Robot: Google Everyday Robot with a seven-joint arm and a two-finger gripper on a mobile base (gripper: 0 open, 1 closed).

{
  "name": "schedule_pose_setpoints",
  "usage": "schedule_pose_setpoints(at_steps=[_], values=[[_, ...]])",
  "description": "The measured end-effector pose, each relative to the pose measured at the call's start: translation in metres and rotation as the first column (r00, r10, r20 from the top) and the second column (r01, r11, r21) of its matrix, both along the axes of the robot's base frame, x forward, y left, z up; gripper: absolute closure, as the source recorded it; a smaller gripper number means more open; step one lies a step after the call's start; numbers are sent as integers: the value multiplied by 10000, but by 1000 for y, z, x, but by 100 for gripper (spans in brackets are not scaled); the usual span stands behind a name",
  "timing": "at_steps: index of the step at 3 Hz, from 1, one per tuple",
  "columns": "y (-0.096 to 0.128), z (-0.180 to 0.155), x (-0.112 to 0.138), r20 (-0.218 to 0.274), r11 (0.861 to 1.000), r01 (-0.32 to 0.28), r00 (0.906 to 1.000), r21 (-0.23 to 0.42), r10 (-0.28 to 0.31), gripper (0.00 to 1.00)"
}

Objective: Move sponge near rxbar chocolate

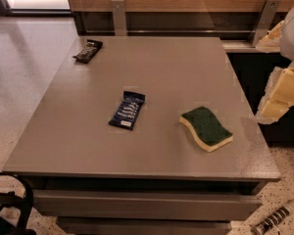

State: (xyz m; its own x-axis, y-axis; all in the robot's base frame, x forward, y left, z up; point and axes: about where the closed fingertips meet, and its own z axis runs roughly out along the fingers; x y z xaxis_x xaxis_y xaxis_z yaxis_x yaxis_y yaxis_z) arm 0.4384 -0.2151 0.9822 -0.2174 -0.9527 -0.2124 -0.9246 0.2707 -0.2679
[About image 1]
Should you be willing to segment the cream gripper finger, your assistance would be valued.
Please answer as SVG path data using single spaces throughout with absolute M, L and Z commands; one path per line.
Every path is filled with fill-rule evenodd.
M 279 22 L 272 30 L 270 30 L 269 33 L 258 42 L 256 47 L 277 48 L 279 46 L 282 26 L 283 21 Z
M 257 122 L 279 121 L 294 106 L 294 62 L 286 69 L 275 67 L 269 76 L 256 113 Z

